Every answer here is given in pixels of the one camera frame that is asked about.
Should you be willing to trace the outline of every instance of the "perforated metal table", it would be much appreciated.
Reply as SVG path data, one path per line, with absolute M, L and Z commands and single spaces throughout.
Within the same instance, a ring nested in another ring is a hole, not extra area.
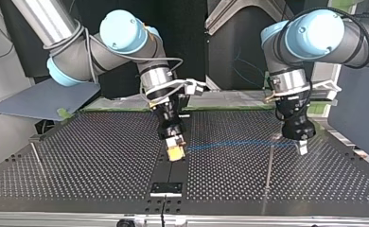
M 79 114 L 0 165 L 0 217 L 369 218 L 369 164 L 319 126 L 299 156 L 272 139 L 281 125 L 271 111 L 191 112 L 184 122 L 188 153 L 172 164 L 151 113 Z M 182 196 L 151 197 L 153 183 L 182 183 Z

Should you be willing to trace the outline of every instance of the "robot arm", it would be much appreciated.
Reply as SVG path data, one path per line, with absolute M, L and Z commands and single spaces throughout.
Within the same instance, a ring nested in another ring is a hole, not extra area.
M 312 9 L 261 33 L 276 110 L 283 115 L 282 134 L 299 141 L 302 154 L 315 135 L 307 118 L 312 84 L 302 61 L 369 67 L 369 13 L 362 14 L 360 21 L 355 17 L 344 21 L 342 15 L 350 17 L 337 9 Z
M 73 86 L 112 70 L 128 61 L 137 63 L 141 75 L 142 97 L 158 116 L 158 135 L 166 140 L 169 159 L 185 156 L 185 128 L 177 112 L 177 94 L 202 93 L 204 83 L 194 79 L 173 79 L 181 59 L 166 58 L 158 31 L 145 26 L 125 10 L 110 12 L 99 33 L 70 17 L 60 0 L 13 0 L 18 10 L 50 51 L 47 67 L 52 78 L 64 86 Z M 180 61 L 170 69 L 167 61 Z

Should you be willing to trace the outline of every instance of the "metal pole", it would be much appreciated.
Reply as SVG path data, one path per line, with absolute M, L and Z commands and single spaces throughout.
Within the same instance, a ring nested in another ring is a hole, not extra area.
M 73 35 L 76 23 L 60 0 L 12 0 L 44 45 Z

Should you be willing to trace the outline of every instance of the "blue wire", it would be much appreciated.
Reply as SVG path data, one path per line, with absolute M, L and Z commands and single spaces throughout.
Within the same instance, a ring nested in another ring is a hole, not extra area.
M 258 86 L 257 84 L 255 84 L 254 82 L 252 82 L 252 81 L 250 81 L 250 80 L 248 80 L 248 79 L 246 79 L 245 77 L 243 77 L 243 75 L 241 75 L 241 73 L 240 72 L 238 72 L 238 70 L 235 68 L 235 66 L 234 66 L 234 63 L 235 63 L 235 61 L 237 61 L 237 60 L 239 60 L 239 61 L 241 61 L 241 62 L 243 62 L 243 63 L 246 63 L 246 64 L 248 64 L 249 66 L 252 66 L 254 69 L 256 69 L 257 71 L 258 71 L 258 73 L 261 75 L 261 77 L 263 77 L 263 79 L 265 80 L 265 75 L 262 73 L 262 71 L 261 71 L 261 69 L 259 69 L 257 66 L 255 66 L 255 65 L 253 65 L 253 64 L 251 64 L 251 63 L 249 63 L 248 61 L 245 61 L 245 60 L 243 60 L 243 59 L 241 59 L 240 58 L 240 54 L 241 54 L 241 48 L 239 48 L 238 49 L 238 52 L 237 52 L 237 56 L 234 58 L 234 60 L 232 61 L 232 69 L 234 69 L 235 70 L 235 72 L 237 73 L 237 75 L 238 76 L 240 76 L 241 78 L 243 78 L 244 80 L 246 80 L 246 81 L 248 81 L 249 83 L 251 83 L 251 84 L 253 84 L 254 86 L 256 86 L 256 87 L 260 87 L 260 86 Z
M 238 58 L 238 60 L 241 61 L 241 62 L 244 62 L 244 63 L 246 63 L 246 64 L 248 64 L 250 66 L 252 66 L 254 69 L 258 70 L 258 72 L 260 73 L 261 77 L 265 78 L 265 76 L 262 73 L 261 69 L 259 69 L 257 66 L 255 66 L 255 65 L 253 65 L 253 64 L 249 63 L 248 61 L 245 61 L 245 60 L 243 60 L 241 58 Z
M 241 78 L 243 78 L 244 80 L 246 80 L 246 81 L 248 81 L 249 83 L 251 83 L 251 84 L 253 84 L 254 86 L 256 86 L 256 87 L 260 87 L 260 86 L 258 86 L 257 84 L 255 84 L 255 83 L 253 83 L 253 82 L 251 82 L 251 81 L 249 81 L 248 79 L 246 79 L 245 77 L 243 77 L 239 72 L 238 72 L 238 70 L 232 65 L 232 69 L 234 69 L 235 70 L 235 72 L 241 77 Z
M 278 143 L 267 140 L 246 140 L 246 141 L 225 141 L 220 143 L 208 144 L 208 145 L 200 145 L 200 146 L 190 146 L 188 150 L 200 150 L 206 148 L 219 148 L 219 147 L 231 147 L 231 146 L 239 146 L 239 145 L 262 145 L 262 146 L 276 146 L 278 148 L 293 146 L 292 142 L 288 143 Z

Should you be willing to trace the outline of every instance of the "small yellow object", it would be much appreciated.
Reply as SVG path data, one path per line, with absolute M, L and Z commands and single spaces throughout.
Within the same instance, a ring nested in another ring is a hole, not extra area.
M 183 147 L 175 146 L 167 149 L 167 155 L 170 162 L 175 162 L 185 157 L 185 151 Z

